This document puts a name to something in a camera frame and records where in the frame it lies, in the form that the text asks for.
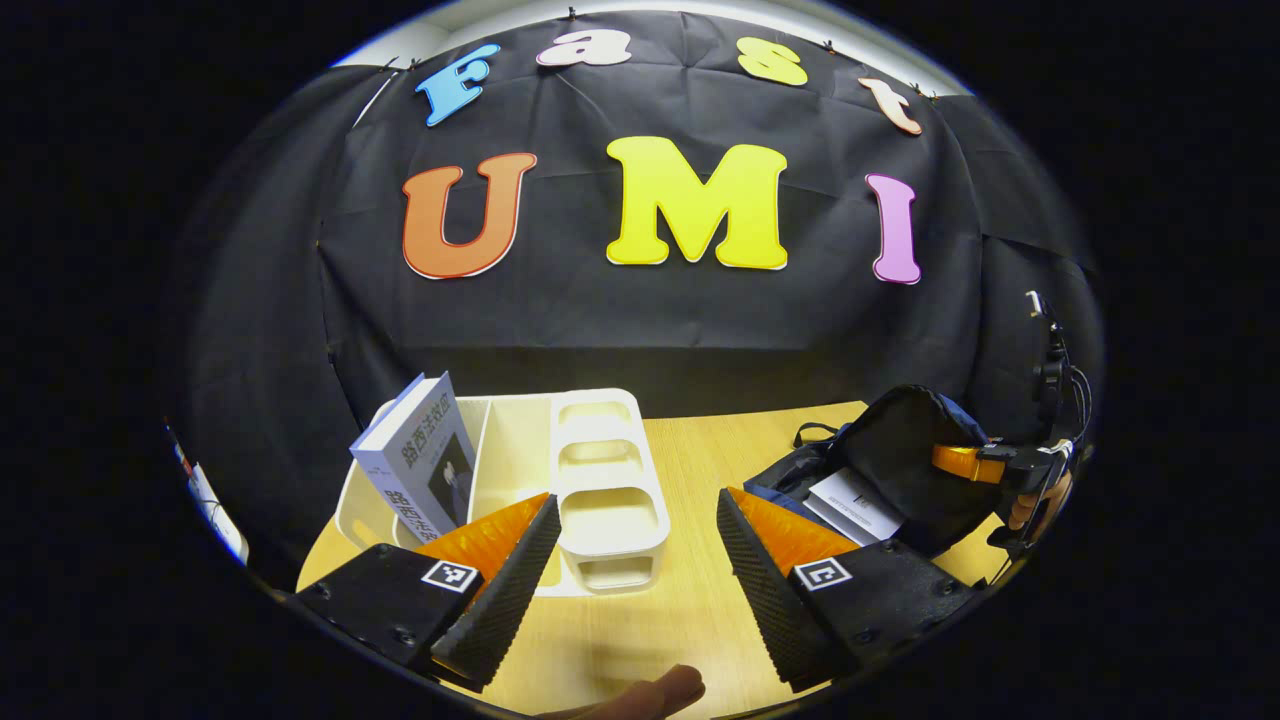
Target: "pink letter i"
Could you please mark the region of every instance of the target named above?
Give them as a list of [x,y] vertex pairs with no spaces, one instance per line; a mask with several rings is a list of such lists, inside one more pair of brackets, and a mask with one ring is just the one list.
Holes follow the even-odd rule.
[[911,201],[915,191],[888,176],[867,176],[881,209],[881,256],[872,264],[876,277],[890,283],[920,282],[911,251]]

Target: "orange letter u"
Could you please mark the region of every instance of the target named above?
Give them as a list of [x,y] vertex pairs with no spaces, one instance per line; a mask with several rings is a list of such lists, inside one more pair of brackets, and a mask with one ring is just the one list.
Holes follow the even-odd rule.
[[538,164],[531,152],[511,152],[480,163],[477,172],[489,178],[484,228],[475,240],[453,245],[444,240],[444,208],[449,188],[462,177],[462,168],[436,168],[404,182],[408,209],[404,211],[404,261],[415,273],[433,281],[480,274],[498,264],[516,240],[520,215],[520,186],[525,172]]

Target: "white wall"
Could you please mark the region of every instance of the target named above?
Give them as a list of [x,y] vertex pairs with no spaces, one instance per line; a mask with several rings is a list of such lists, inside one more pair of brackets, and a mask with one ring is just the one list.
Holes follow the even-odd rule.
[[513,27],[566,17],[571,4],[579,15],[682,10],[767,26],[819,44],[831,40],[837,53],[908,85],[919,83],[925,94],[970,94],[923,54],[841,9],[813,0],[457,0],[392,28],[334,64],[383,65],[398,55],[394,65],[404,67],[411,58],[428,59]]

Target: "black bag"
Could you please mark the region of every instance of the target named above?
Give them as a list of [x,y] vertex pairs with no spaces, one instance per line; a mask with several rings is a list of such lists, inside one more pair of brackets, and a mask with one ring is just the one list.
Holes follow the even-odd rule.
[[[801,425],[823,427],[817,423]],[[998,486],[974,483],[933,466],[933,446],[988,442],[978,423],[943,395],[920,386],[884,393],[829,439],[800,445],[744,483],[744,489],[826,527],[801,505],[814,483],[849,468],[905,520],[895,537],[929,557],[964,539],[1000,503]]]

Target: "black cloth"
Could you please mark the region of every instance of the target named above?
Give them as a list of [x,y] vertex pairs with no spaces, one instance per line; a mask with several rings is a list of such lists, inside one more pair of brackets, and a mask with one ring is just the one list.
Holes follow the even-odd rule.
[[[632,58],[534,61],[591,27],[628,32]],[[746,74],[744,36],[794,50],[809,82]],[[475,83],[481,96],[428,128],[413,88],[484,42],[502,50]],[[859,77],[908,97],[924,133],[893,127]],[[704,182],[733,145],[782,152],[787,266],[727,268],[712,252],[687,263],[660,217],[671,258],[612,265],[622,168],[605,146],[627,136],[671,138]],[[504,152],[538,156],[507,256],[471,278],[415,274],[402,256],[404,181],[462,168],[444,232],[467,242],[484,222],[476,165]],[[872,273],[881,231],[868,173],[915,191],[914,286]],[[914,383],[1018,439],[1036,425],[1029,373],[1044,341],[1027,290],[1052,299],[1101,395],[1092,260],[1057,197],[977,100],[934,104],[856,59],[724,18],[593,13],[411,72],[334,68],[253,132],[192,214],[175,252],[173,425],[248,538],[250,565],[278,587],[292,587],[334,510],[351,439],[420,372],[449,370],[462,395],[622,387],[650,418],[867,400]],[[722,225],[712,246],[723,237]]]

